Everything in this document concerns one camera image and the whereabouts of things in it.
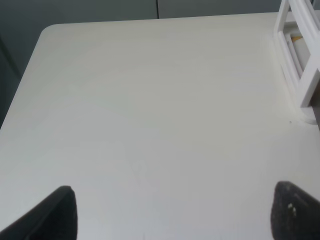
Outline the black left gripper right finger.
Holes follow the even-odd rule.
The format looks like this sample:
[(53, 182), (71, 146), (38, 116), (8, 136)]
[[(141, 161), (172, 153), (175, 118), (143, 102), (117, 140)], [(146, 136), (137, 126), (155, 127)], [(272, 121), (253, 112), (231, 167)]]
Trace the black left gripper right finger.
[(275, 240), (318, 240), (320, 201), (290, 181), (279, 181), (274, 189), (270, 225)]

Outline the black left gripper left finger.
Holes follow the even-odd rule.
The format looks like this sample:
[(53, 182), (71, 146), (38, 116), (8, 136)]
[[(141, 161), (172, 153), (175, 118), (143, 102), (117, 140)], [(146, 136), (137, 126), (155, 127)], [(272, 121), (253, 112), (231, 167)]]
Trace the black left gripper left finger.
[(76, 240), (78, 211), (70, 186), (60, 186), (0, 232), (2, 240)]

